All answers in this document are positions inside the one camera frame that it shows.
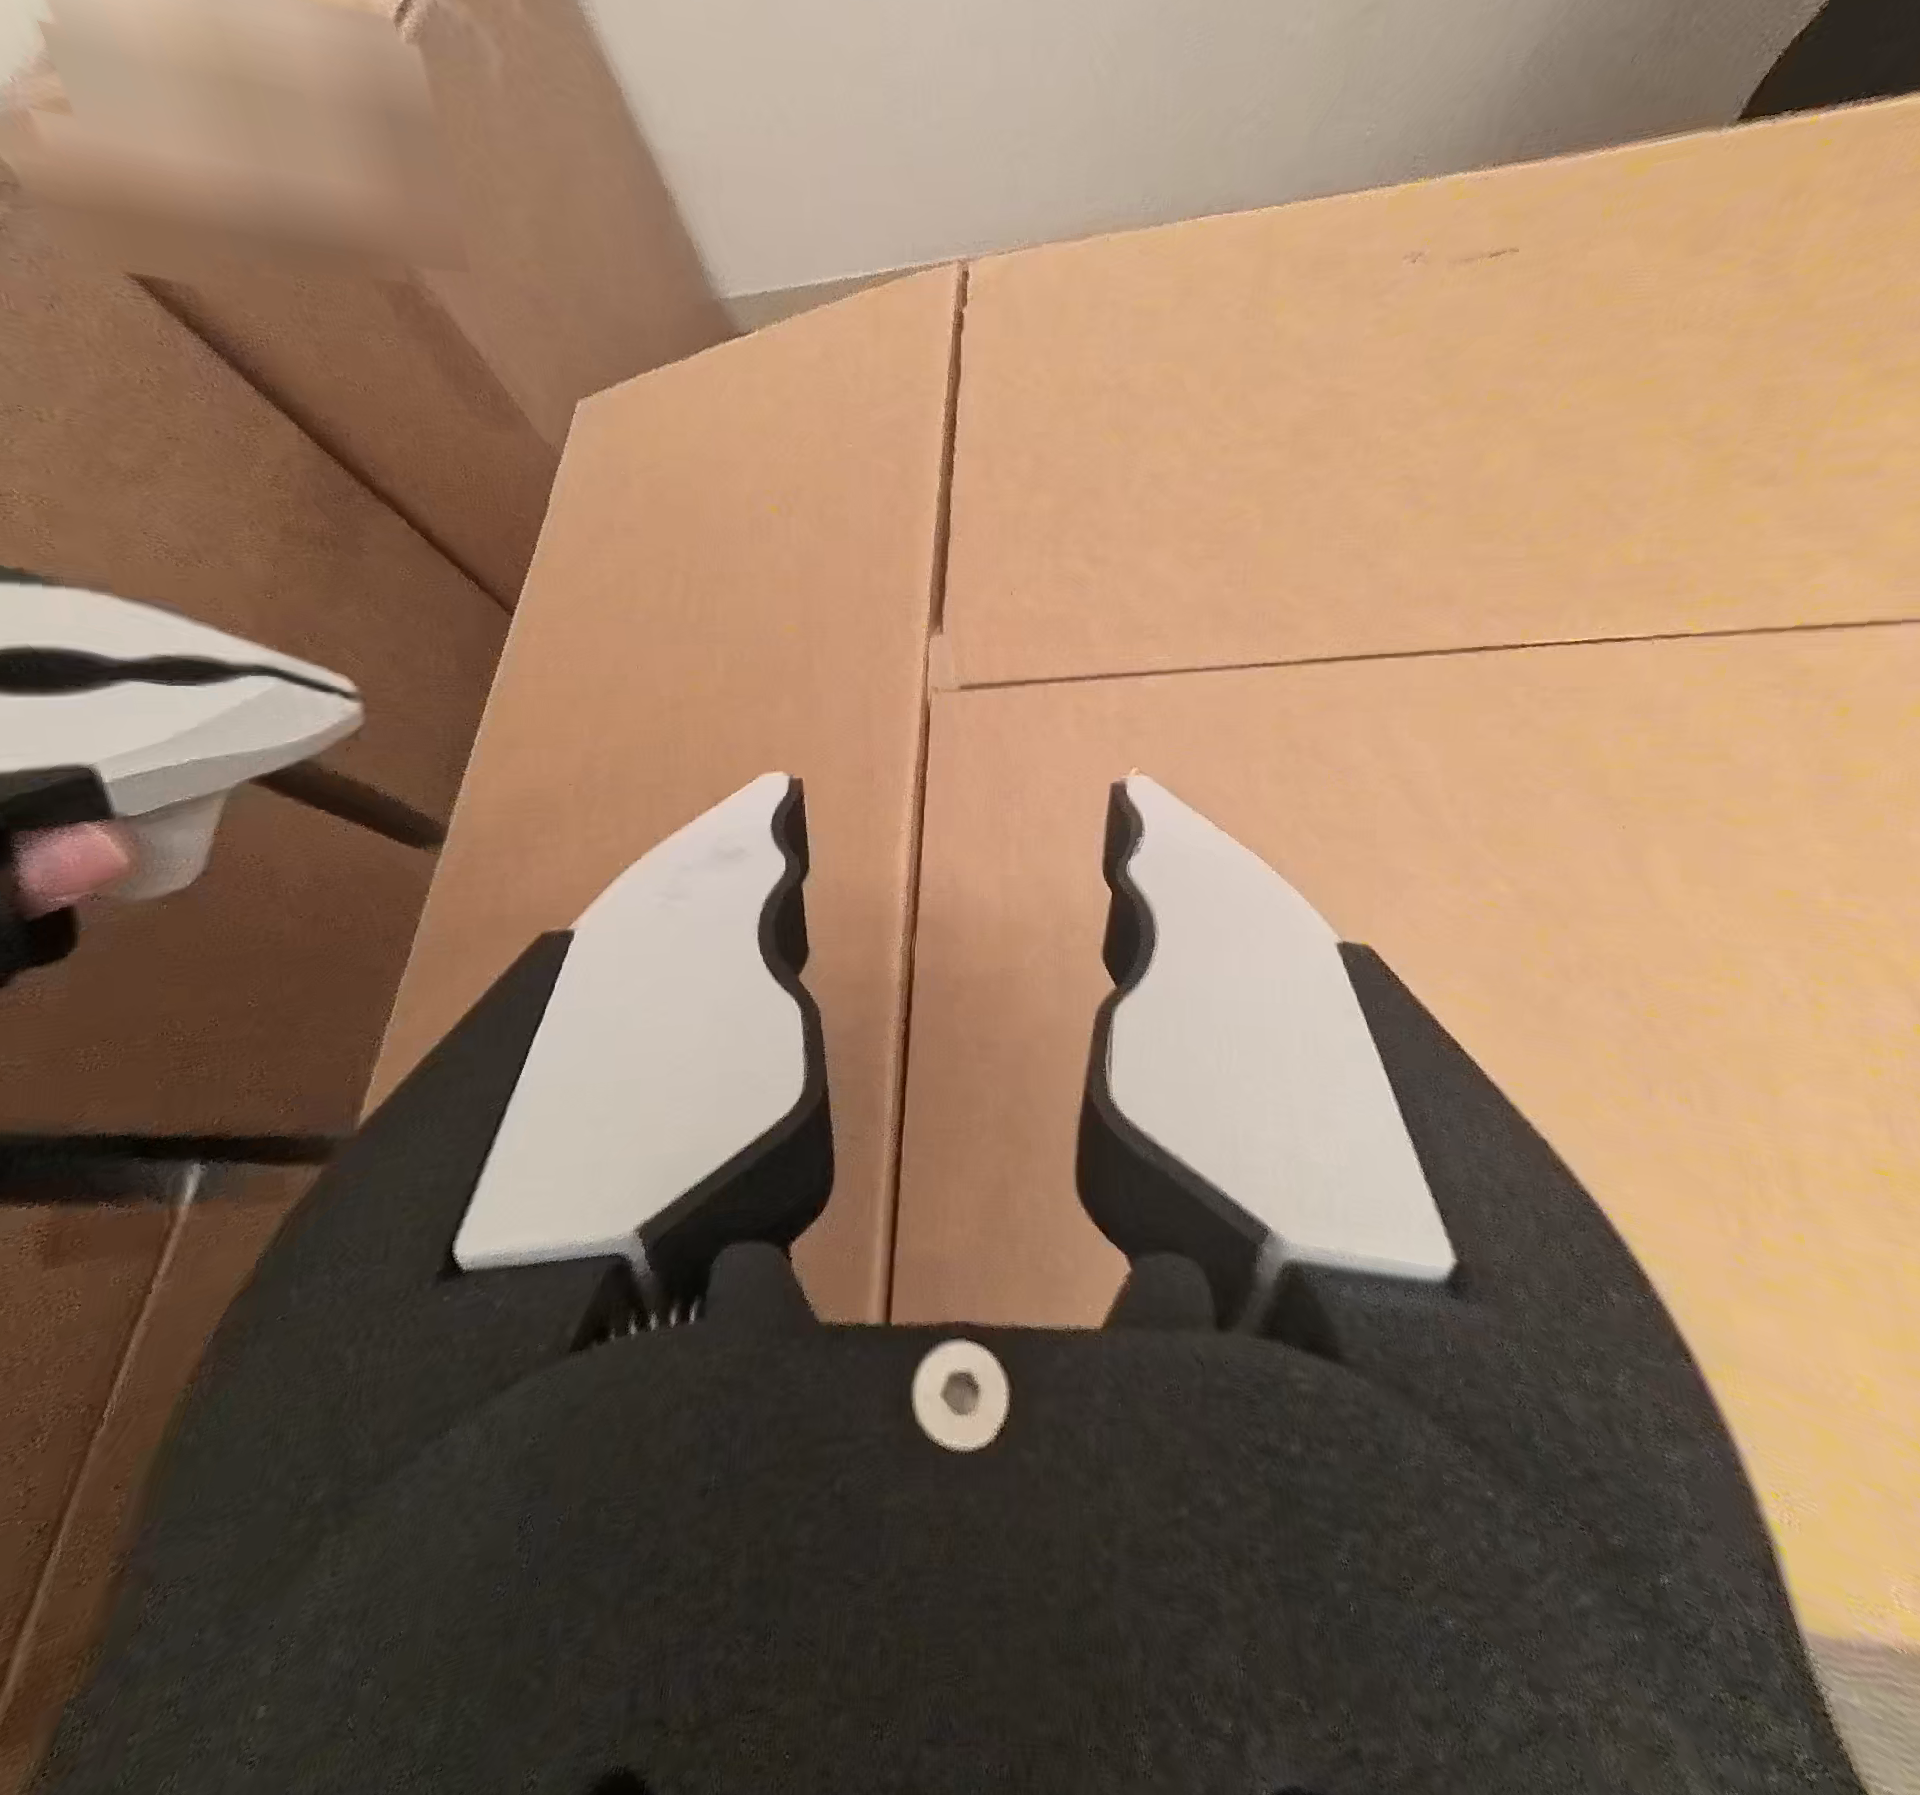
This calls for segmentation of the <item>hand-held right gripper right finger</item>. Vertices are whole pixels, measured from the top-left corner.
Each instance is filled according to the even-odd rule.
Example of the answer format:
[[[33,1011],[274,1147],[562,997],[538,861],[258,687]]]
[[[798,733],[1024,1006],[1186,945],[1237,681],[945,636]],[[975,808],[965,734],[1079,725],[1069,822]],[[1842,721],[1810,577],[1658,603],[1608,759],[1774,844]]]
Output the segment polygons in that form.
[[[1078,1195],[1212,1297],[1322,1268],[1439,1290],[1456,1253],[1330,922],[1146,775],[1110,785]]]

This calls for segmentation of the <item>tall cardboard box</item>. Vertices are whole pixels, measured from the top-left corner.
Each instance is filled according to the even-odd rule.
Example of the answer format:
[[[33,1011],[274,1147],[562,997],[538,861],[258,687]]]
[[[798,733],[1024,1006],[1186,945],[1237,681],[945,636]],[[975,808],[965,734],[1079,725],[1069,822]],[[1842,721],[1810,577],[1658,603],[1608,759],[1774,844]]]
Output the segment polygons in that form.
[[[578,0],[43,0],[10,436],[386,510],[515,610],[580,399],[731,336]]]

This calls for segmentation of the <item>large cardboard box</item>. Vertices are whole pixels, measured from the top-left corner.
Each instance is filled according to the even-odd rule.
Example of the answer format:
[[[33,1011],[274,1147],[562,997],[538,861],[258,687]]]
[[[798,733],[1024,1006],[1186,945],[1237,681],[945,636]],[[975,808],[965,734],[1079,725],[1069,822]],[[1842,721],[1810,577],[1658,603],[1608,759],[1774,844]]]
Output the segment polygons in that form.
[[[1093,1324],[1108,785],[1614,1217],[1803,1623],[1917,1647],[1917,101],[931,269],[578,405],[370,1107],[804,776],[835,1320]]]

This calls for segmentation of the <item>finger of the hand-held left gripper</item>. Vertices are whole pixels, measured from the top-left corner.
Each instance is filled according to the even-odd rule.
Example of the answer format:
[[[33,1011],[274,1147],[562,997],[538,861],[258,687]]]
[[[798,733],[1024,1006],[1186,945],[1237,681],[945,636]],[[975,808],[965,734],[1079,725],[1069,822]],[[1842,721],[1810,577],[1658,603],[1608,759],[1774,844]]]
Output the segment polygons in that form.
[[[243,674],[349,692],[349,677],[332,668],[180,612],[37,577],[4,577],[5,692],[83,692],[114,681],[214,684]]]
[[[110,899],[155,901],[204,874],[230,793],[332,749],[361,725],[355,691],[321,692],[263,674],[5,695],[4,776],[94,772],[132,850],[132,870]]]

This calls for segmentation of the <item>person's left hand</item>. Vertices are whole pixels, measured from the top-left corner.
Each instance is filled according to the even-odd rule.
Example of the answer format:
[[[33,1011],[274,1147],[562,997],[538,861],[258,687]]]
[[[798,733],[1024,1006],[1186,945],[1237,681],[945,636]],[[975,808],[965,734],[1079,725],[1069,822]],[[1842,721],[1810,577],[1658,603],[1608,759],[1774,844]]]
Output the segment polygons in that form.
[[[26,831],[12,850],[15,901],[23,920],[73,909],[129,870],[132,850],[110,822]]]

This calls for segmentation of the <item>brown cardboard box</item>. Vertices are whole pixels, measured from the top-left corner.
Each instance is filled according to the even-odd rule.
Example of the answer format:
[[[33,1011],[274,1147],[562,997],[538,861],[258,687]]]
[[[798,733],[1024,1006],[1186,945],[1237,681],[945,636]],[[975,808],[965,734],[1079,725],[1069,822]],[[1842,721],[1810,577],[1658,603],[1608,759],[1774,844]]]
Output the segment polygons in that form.
[[[4,566],[176,610],[357,684],[332,767],[438,822],[505,610],[176,324],[4,188]],[[337,1136],[433,860],[246,790],[176,899],[105,905],[4,993],[15,1136]],[[294,1188],[4,1208],[4,1790],[83,1671],[126,1497]]]

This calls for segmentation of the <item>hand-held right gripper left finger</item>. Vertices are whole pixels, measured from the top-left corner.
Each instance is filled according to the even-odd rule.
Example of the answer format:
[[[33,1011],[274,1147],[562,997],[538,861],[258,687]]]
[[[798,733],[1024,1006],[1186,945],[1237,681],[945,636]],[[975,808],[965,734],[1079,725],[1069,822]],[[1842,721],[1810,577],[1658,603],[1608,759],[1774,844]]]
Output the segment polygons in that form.
[[[734,1244],[795,1250],[834,1188],[804,883],[804,781],[766,772],[582,907],[455,1233],[464,1273],[704,1287]]]

